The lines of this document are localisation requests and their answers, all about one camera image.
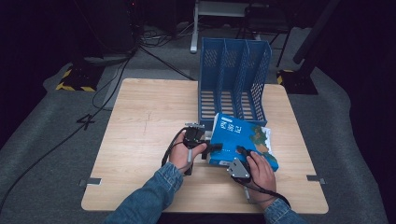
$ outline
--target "black stand base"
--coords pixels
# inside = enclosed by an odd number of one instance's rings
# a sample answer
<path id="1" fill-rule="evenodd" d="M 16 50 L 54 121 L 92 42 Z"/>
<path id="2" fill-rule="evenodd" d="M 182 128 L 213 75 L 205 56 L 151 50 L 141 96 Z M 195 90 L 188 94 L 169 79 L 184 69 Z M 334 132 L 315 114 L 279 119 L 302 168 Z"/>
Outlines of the black stand base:
<path id="1" fill-rule="evenodd" d="M 318 95 L 310 76 L 302 76 L 299 71 L 280 70 L 276 73 L 277 83 L 285 87 L 287 94 Z"/>
<path id="2" fill-rule="evenodd" d="M 96 86 L 104 70 L 104 66 L 85 66 L 83 68 L 70 66 L 56 90 L 96 91 Z"/>

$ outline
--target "blue file holder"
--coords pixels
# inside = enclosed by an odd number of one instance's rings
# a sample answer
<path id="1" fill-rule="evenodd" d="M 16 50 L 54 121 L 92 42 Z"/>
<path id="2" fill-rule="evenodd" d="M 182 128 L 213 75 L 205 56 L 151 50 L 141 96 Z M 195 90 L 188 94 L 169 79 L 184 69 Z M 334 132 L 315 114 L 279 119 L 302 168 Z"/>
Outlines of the blue file holder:
<path id="1" fill-rule="evenodd" d="M 206 130 L 220 112 L 266 125 L 262 92 L 271 55 L 267 41 L 203 38 L 198 120 Z"/>

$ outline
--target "light wood tabletop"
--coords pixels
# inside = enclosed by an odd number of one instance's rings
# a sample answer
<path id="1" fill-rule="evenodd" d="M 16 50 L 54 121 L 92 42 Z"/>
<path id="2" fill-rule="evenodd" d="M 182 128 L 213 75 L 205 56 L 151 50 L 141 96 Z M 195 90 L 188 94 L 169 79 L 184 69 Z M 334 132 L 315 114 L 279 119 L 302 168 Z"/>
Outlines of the light wood tabletop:
<path id="1" fill-rule="evenodd" d="M 186 80 L 125 78 L 112 111 L 91 177 L 100 185 L 87 186 L 82 207 L 112 211 L 141 188 L 161 167 L 163 154 L 186 122 L 198 120 L 198 83 Z M 316 175 L 288 95 L 280 85 L 266 84 L 262 105 L 271 129 L 271 147 L 279 163 L 277 191 L 294 211 L 324 214 L 328 205 Z M 191 176 L 165 212 L 260 213 L 249 204 L 242 187 L 226 167 L 195 158 Z"/>

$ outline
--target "person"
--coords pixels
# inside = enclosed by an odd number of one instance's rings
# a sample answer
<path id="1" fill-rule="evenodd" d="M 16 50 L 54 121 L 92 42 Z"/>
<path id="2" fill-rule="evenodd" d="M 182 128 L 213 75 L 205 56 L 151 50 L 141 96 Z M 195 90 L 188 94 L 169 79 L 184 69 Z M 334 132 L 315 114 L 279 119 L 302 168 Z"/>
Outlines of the person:
<path id="1" fill-rule="evenodd" d="M 190 168 L 187 163 L 189 150 L 180 144 L 184 133 L 175 141 L 169 155 L 169 161 L 155 172 L 141 188 L 129 195 L 120 206 L 104 220 L 110 223 L 156 223 L 162 211 L 173 201 L 175 194 L 183 183 L 183 174 Z M 192 149 L 192 157 L 206 149 L 203 143 Z M 247 157 L 254 183 L 261 188 L 276 192 L 276 178 L 268 161 L 259 154 L 252 152 Z M 250 199 L 257 202 L 262 209 L 265 223 L 306 223 L 298 214 L 281 199 L 249 189 Z"/>

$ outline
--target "hand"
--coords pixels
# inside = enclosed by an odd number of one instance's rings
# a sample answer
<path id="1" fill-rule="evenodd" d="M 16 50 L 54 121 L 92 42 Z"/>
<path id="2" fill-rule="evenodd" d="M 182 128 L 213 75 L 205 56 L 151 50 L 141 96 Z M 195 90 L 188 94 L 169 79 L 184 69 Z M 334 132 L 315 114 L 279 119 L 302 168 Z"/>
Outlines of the hand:
<path id="1" fill-rule="evenodd" d="M 276 192 L 276 179 L 274 171 L 268 161 L 257 152 L 252 151 L 250 155 L 251 157 L 247 157 L 247 162 L 250 166 L 252 179 L 254 180 L 254 182 L 250 182 L 250 186 L 256 188 L 259 186 L 263 189 Z M 248 189 L 248 193 L 250 198 L 257 202 L 257 204 L 259 204 L 264 210 L 276 199 L 276 197 L 272 195 L 260 193 L 254 189 Z"/>
<path id="2" fill-rule="evenodd" d="M 189 150 L 184 146 L 183 139 L 184 133 L 179 134 L 174 143 L 171 154 L 169 155 L 169 161 L 172 162 L 182 174 L 191 167 L 195 157 L 206 149 L 205 143 L 193 148 L 191 163 L 188 164 L 187 158 L 189 156 Z"/>

